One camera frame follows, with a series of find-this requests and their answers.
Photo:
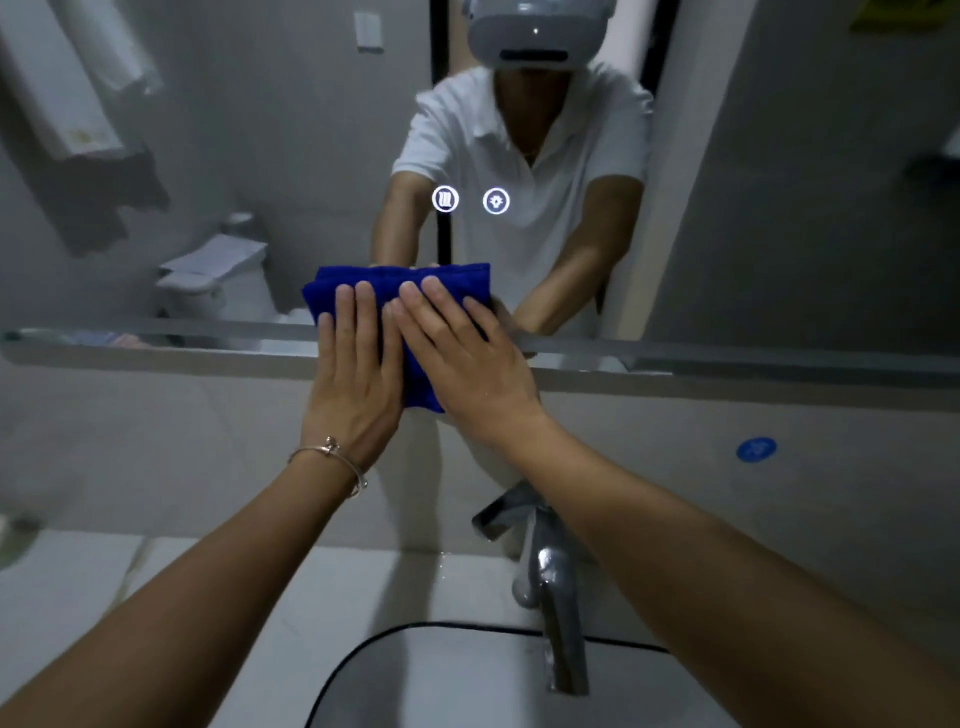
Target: circular icon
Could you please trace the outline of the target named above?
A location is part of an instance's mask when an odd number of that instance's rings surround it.
[[[777,451],[777,441],[769,437],[755,437],[741,443],[736,456],[745,463],[758,463],[766,460]]]
[[[510,208],[510,195],[503,187],[488,189],[483,196],[483,209],[491,215],[502,215]]]
[[[433,207],[438,212],[453,212],[460,204],[460,195],[453,187],[441,184],[433,191]]]

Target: white polo shirt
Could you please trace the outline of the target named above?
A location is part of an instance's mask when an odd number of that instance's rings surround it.
[[[580,223],[590,182],[608,175],[646,182],[653,96],[605,63],[574,73],[532,168],[507,134],[489,68],[446,79],[418,94],[417,103],[394,172],[418,172],[460,193],[452,213],[454,261],[489,262],[492,292],[510,310],[557,262]],[[493,187],[511,198],[500,215],[483,206]],[[593,336],[597,324],[590,302],[558,333]]]

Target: blue sticker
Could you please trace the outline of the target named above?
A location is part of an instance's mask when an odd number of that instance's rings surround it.
[[[747,440],[736,449],[736,456],[745,463],[758,463],[766,460],[777,451],[777,441],[769,437],[755,437]]]

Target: yellow sign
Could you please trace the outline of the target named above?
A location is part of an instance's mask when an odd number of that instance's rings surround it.
[[[946,23],[958,0],[867,0],[851,26],[857,33],[927,33]]]

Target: mirror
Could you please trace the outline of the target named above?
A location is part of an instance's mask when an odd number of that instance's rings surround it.
[[[0,14],[9,339],[312,356],[321,266],[490,263],[534,366],[960,349],[949,4],[102,5]]]

